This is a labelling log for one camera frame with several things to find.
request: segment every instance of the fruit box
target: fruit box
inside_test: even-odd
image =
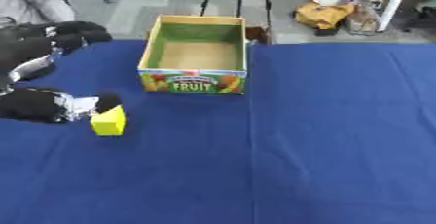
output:
[[[244,93],[241,18],[160,16],[138,72],[148,92]]]

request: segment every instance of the gray floor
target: gray floor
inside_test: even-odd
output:
[[[198,15],[202,0],[113,0],[105,4],[101,0],[70,0],[78,19],[105,25],[119,38],[142,38],[159,14]],[[243,16],[250,25],[264,25],[265,0],[244,0]],[[276,43],[305,42],[430,42],[433,34],[423,31],[403,33],[394,28],[373,37],[351,36],[341,30],[334,37],[314,37],[311,29],[293,22],[290,12],[308,0],[272,0],[272,30]],[[233,16],[236,0],[211,0],[208,15]]]

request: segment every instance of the yellow cube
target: yellow cube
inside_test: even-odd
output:
[[[121,105],[91,117],[92,128],[100,136],[123,135],[125,124],[126,115]]]

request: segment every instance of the brown bag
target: brown bag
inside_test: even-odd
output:
[[[324,7],[315,2],[309,2],[297,9],[295,20],[318,29],[332,29],[342,19],[354,11],[354,5]]]

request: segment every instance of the blue table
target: blue table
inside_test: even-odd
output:
[[[436,222],[435,45],[255,46],[248,93],[145,93],[144,43],[31,86],[119,93],[123,137],[0,120],[0,223]]]

